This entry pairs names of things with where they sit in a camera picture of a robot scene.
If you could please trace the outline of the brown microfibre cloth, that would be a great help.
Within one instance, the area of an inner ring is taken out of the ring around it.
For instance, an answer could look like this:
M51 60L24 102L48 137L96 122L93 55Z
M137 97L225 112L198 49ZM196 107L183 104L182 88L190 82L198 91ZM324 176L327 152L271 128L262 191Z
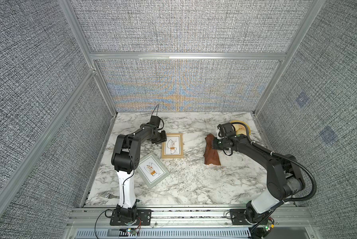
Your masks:
M221 162L219 159L219 154L216 149L213 149L212 143L214 140L214 135L213 134L208 134L205 138L206 141L206 147L205 147L205 152L204 152L204 164L205 165L218 165L221 166Z

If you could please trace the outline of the light wood picture frame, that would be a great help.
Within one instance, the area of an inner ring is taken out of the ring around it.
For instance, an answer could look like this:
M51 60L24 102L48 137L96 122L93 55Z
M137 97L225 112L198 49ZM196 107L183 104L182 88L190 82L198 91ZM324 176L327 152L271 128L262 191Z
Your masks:
M166 134L166 141L161 148L161 158L184 158L182 133Z

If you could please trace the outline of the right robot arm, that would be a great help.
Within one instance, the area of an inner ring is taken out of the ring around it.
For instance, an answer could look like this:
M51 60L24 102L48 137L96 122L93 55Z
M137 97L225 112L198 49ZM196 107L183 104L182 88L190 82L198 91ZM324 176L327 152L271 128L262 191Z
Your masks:
M251 225L267 220L270 213L283 205L286 199L305 188L295 157L289 155L288 159L284 159L275 156L247 136L215 138L212 148L246 155L266 170L266 190L246 205L245 220Z

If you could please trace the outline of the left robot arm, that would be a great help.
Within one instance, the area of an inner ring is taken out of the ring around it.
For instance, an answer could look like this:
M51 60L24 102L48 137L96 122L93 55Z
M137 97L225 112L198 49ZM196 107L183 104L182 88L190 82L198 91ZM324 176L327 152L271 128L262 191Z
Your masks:
M145 141L159 144L166 141L166 133L159 123L144 123L130 134L117 136L111 164L117 172L119 180L118 206L125 209L133 208L136 204L134 192L134 175L141 159L141 146Z

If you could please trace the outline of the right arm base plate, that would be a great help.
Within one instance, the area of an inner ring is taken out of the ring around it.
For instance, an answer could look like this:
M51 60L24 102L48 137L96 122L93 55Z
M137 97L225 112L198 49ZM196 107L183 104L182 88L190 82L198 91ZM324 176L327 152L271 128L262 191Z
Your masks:
M245 211L245 209L229 210L229 216L233 226L250 225L250 223L246 220Z

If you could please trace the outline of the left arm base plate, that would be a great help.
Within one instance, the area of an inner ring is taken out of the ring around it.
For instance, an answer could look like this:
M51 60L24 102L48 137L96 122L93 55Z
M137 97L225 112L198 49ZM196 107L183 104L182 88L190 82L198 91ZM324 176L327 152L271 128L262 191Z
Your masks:
M110 218L111 226L149 226L151 224L151 210L115 209Z

